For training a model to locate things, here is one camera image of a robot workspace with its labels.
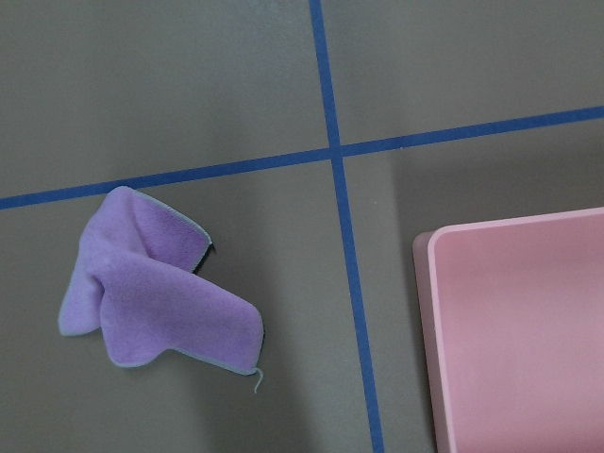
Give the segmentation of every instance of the gray floor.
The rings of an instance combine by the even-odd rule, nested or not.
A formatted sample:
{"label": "gray floor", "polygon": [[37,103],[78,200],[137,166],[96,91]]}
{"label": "gray floor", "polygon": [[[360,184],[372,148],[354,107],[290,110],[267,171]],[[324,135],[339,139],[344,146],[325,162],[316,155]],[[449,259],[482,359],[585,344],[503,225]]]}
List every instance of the gray floor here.
{"label": "gray floor", "polygon": [[[343,143],[604,105],[602,2],[324,4]],[[327,146],[309,7],[2,2],[0,197]],[[411,241],[604,206],[604,120],[346,158],[386,451],[434,452]],[[328,161],[145,189],[208,230],[266,378],[60,337],[102,196],[0,210],[0,450],[370,452]]]}

